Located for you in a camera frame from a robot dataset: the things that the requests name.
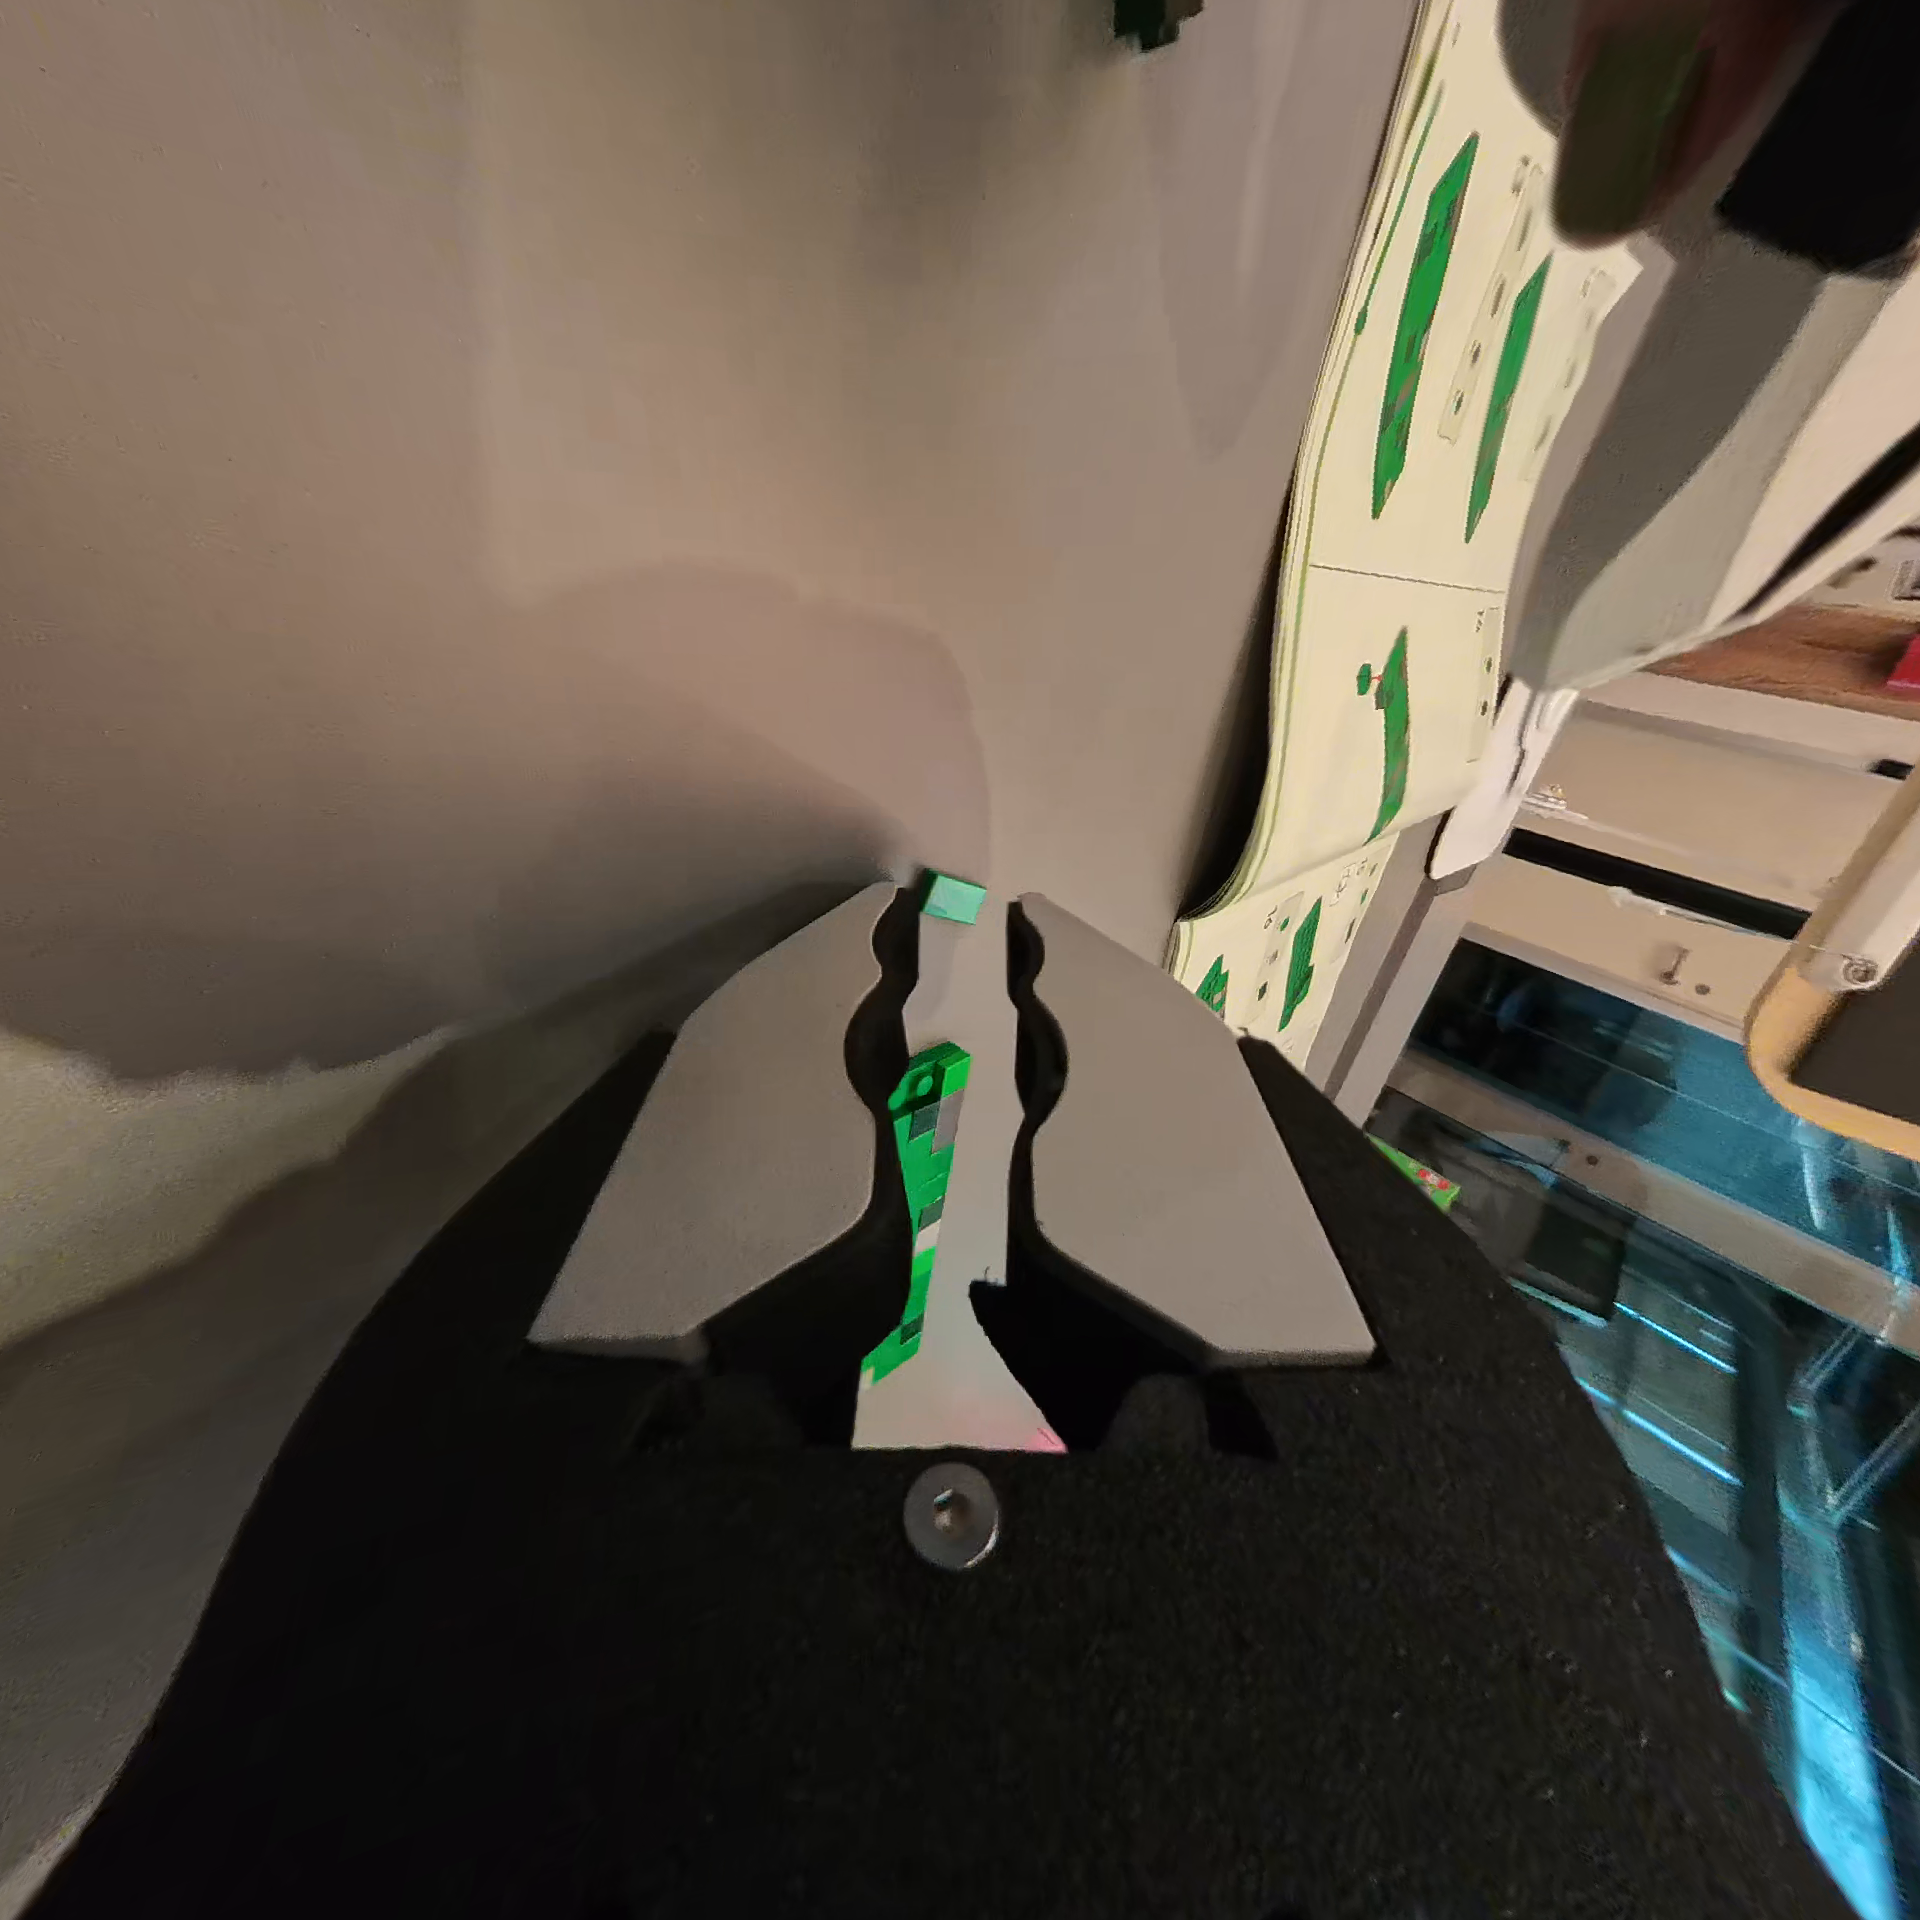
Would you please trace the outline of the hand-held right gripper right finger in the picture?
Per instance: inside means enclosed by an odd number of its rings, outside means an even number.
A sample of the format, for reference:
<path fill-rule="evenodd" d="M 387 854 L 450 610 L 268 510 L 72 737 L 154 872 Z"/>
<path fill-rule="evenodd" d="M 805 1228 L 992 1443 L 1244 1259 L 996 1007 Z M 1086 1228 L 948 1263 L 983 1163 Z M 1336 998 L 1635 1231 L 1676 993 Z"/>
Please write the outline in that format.
<path fill-rule="evenodd" d="M 1258 1077 L 1221 1016 L 1046 896 L 1005 939 L 1008 1248 L 972 1310 L 1067 1452 L 1138 1388 L 1261 1452 L 1244 1381 L 1365 1367 L 1376 1333 Z"/>

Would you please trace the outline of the black desk divider panel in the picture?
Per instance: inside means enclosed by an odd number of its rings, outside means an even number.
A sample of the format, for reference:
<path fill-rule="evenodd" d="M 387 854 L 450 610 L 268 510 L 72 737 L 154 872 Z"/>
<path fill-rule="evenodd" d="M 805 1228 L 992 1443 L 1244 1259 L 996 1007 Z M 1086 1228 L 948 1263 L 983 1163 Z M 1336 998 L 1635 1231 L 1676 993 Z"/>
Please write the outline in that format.
<path fill-rule="evenodd" d="M 1754 998 L 1743 1053 L 1790 1114 L 1918 1163 L 1918 776 Z"/>

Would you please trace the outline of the person's left hand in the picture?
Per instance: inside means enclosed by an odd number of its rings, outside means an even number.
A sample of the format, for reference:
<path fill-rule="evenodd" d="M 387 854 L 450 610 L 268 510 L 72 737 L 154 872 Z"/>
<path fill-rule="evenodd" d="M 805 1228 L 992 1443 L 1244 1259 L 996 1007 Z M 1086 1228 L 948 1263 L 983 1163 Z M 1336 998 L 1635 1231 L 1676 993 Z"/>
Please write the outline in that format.
<path fill-rule="evenodd" d="M 1581 3 L 1551 208 L 1576 247 L 1658 220 L 1839 3 Z"/>

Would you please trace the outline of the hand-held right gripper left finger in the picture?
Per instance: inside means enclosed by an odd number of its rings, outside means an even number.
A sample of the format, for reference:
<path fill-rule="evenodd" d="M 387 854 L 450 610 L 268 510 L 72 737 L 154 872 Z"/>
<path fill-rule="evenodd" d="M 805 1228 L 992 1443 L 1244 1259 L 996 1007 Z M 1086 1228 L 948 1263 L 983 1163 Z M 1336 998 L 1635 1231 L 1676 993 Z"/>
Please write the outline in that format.
<path fill-rule="evenodd" d="M 887 1098 L 917 909 L 878 880 L 717 984 L 677 1029 L 531 1343 L 756 1379 L 845 1445 L 906 1310 L 911 1228 Z"/>

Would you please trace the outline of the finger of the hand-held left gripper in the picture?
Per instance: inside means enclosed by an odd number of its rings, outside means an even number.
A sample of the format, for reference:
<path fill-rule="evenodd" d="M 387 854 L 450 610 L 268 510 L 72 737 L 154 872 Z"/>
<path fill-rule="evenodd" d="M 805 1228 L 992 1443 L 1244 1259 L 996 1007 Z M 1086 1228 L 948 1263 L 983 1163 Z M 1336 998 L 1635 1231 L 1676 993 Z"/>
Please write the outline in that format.
<path fill-rule="evenodd" d="M 1630 254 L 1642 276 L 1524 530 L 1505 664 L 1534 689 L 1587 692 L 1786 609 L 1748 604 L 1750 529 L 1893 289 L 1729 229 Z"/>
<path fill-rule="evenodd" d="M 1750 529 L 1750 609 L 1784 609 L 1918 524 L 1918 275 L 1798 432 Z"/>

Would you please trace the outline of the green brick plate assembly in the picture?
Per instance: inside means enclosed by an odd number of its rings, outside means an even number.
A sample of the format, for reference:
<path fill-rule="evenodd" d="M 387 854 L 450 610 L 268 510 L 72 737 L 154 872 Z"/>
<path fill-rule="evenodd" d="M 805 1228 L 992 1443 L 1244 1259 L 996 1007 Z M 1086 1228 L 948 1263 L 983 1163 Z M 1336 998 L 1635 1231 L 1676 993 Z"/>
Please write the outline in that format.
<path fill-rule="evenodd" d="M 897 1324 L 860 1361 L 865 1381 L 887 1379 L 921 1349 L 968 1076 L 972 1053 L 955 1043 L 938 1043 L 909 1057 L 901 1082 L 887 1095 L 890 1143 L 911 1225 L 911 1264 Z"/>

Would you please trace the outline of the grey desk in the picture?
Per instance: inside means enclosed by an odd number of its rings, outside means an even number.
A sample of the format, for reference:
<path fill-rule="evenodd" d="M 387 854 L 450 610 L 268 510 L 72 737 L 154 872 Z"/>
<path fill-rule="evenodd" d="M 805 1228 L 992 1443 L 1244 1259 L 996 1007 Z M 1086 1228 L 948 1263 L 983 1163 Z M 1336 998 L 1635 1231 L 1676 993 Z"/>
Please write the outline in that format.
<path fill-rule="evenodd" d="M 3 3 L 3 1905 L 350 1323 L 880 875 L 1155 963 L 1410 3 Z"/>

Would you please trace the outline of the dark wooden table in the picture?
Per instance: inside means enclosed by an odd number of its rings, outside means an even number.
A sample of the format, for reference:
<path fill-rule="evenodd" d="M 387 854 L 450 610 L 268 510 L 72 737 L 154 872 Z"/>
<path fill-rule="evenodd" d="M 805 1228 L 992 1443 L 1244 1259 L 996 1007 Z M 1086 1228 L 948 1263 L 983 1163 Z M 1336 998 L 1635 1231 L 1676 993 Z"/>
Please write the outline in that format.
<path fill-rule="evenodd" d="M 1918 720 L 1918 692 L 1891 684 L 1914 637 L 1918 604 L 1893 604 L 1893 610 L 1798 604 L 1662 658 L 1651 672 L 1689 684 Z"/>

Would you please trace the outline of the open instruction booklet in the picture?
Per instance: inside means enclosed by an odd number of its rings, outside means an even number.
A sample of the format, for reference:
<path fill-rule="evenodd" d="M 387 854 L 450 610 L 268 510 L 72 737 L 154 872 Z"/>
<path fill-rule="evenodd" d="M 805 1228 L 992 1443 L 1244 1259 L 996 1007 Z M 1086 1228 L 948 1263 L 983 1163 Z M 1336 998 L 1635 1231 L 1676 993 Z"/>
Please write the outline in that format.
<path fill-rule="evenodd" d="M 1551 220 L 1556 132 L 1500 3 L 1421 3 L 1312 389 L 1274 578 L 1267 776 L 1164 973 L 1291 1065 L 1397 845 L 1479 781 L 1504 615 L 1625 247 Z"/>

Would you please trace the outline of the glass partition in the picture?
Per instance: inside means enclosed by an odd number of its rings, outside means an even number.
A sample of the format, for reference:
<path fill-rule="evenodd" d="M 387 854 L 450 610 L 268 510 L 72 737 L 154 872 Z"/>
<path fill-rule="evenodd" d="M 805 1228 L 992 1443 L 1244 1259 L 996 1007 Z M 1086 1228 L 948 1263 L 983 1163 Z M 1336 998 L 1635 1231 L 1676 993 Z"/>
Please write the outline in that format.
<path fill-rule="evenodd" d="M 1860 1917 L 1918 1917 L 1918 1164 L 1463 941 L 1368 1130 L 1551 1323 Z"/>

